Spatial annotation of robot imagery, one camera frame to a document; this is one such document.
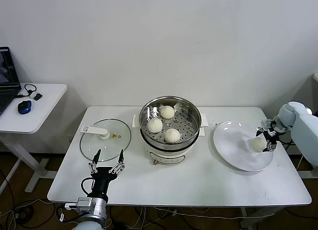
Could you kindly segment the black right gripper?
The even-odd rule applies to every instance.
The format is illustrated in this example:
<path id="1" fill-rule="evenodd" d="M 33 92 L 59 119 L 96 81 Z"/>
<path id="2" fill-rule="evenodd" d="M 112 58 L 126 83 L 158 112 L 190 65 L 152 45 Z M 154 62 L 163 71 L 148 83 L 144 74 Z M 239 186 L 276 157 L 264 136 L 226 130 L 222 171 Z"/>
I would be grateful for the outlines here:
<path id="1" fill-rule="evenodd" d="M 256 131 L 256 137 L 264 133 L 264 137 L 267 141 L 263 152 L 272 152 L 276 149 L 277 141 L 280 141 L 278 133 L 272 128 L 264 130 L 262 127 L 258 127 Z"/>

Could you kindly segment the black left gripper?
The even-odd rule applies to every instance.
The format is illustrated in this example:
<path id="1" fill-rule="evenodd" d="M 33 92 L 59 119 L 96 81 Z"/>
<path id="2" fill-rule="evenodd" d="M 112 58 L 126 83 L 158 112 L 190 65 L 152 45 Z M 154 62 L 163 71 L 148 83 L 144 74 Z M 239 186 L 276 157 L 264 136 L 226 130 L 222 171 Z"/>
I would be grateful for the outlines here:
<path id="1" fill-rule="evenodd" d="M 123 149 L 120 152 L 117 164 L 112 167 L 98 167 L 101 149 L 97 151 L 91 162 L 88 163 L 90 174 L 94 180 L 90 197 L 107 197 L 109 183 L 115 180 L 115 175 L 119 175 L 125 168 Z"/>

